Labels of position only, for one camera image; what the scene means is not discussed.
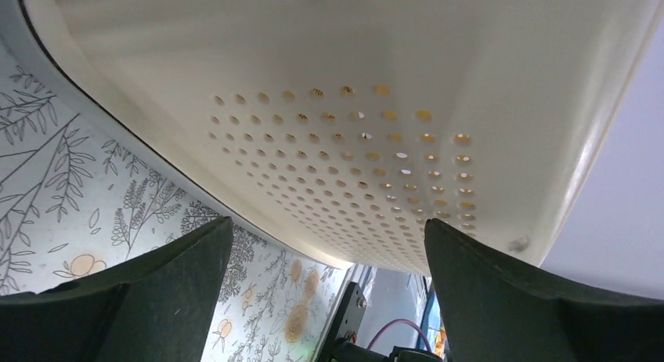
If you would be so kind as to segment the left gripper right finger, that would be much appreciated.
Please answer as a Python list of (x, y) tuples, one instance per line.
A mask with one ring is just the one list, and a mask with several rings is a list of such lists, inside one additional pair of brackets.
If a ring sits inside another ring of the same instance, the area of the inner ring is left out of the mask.
[(663, 302), (571, 281), (439, 219), (424, 246), (455, 361), (660, 361)]

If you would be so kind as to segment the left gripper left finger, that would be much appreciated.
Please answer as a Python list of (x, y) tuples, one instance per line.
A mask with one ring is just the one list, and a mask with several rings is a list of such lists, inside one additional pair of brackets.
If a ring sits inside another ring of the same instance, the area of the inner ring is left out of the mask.
[(217, 218), (49, 290), (1, 299), (4, 361), (198, 361), (233, 245)]

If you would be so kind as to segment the cream plastic tub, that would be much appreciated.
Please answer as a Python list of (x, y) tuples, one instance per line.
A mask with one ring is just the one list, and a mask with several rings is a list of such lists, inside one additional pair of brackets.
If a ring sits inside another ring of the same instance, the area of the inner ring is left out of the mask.
[(428, 273), (439, 218), (543, 262), (663, 0), (1, 0), (30, 72), (320, 262)]

